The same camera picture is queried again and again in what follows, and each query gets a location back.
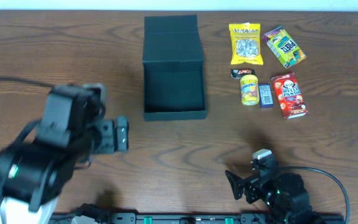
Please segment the dark green box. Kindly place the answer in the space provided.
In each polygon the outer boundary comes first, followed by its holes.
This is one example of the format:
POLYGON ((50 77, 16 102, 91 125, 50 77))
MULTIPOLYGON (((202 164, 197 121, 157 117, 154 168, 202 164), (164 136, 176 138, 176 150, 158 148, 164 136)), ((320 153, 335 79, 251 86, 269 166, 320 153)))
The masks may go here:
POLYGON ((196 15, 144 19, 144 119, 205 119, 204 55, 196 15))

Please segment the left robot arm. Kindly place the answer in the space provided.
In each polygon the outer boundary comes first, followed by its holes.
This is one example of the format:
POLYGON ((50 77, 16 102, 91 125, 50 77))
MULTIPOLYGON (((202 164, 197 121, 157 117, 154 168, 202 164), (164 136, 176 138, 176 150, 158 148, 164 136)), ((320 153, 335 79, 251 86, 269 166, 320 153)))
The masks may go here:
POLYGON ((0 151, 0 223, 48 223, 80 164, 128 150, 127 118, 105 114, 101 83, 51 88, 42 117, 0 151))

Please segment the blue small candy box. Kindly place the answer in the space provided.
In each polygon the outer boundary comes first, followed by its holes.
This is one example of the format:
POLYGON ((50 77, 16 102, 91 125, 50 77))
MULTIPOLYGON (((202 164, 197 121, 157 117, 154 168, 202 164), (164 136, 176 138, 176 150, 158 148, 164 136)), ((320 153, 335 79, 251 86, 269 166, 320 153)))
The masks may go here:
POLYGON ((272 92, 270 85, 267 83, 259 84, 259 96, 260 96, 260 107, 261 108, 271 108, 273 106, 272 92))

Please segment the yellow sunflower seed bag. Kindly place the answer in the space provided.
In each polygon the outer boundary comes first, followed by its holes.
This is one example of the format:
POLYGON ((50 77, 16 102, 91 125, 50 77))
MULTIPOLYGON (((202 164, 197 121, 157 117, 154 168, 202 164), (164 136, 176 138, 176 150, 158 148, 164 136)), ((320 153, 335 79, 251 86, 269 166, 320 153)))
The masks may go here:
POLYGON ((260 28, 258 23, 229 24, 231 37, 231 65, 249 63, 263 65, 260 49, 260 28))

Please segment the red Hello Panda box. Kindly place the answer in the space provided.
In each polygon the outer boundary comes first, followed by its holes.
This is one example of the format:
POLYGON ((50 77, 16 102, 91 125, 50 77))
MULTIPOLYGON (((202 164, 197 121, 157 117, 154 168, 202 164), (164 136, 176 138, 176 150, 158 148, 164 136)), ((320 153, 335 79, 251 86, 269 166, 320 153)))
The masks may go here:
POLYGON ((272 77, 272 85, 285 119, 297 118, 308 114, 294 73, 272 77))

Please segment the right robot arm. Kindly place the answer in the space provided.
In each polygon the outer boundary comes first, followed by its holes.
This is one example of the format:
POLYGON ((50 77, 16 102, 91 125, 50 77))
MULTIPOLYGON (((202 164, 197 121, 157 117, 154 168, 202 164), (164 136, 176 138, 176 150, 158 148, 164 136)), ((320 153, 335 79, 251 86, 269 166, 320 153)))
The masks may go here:
POLYGON ((325 221, 313 211, 310 196, 299 174, 282 173, 274 155, 251 161, 258 171, 245 179, 226 170, 236 200, 246 198, 252 204, 262 200, 278 223, 321 224, 325 221))

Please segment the yellow Mentos bottle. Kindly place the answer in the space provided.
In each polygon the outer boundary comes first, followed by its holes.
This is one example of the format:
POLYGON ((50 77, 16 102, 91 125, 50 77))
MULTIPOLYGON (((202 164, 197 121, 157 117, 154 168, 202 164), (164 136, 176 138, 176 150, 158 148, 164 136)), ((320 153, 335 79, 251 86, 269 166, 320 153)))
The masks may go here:
POLYGON ((241 102, 243 105, 252 106, 259 103, 258 81, 255 75, 244 75, 240 79, 241 102))

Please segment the green purple Pretz box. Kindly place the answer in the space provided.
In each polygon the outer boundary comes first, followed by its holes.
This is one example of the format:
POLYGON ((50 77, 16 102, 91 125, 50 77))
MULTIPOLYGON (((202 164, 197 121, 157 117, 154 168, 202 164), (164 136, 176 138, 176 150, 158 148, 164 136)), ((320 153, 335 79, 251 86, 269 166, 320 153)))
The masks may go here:
POLYGON ((284 68, 290 68, 306 58, 305 53, 282 26, 266 32, 262 40, 284 68))

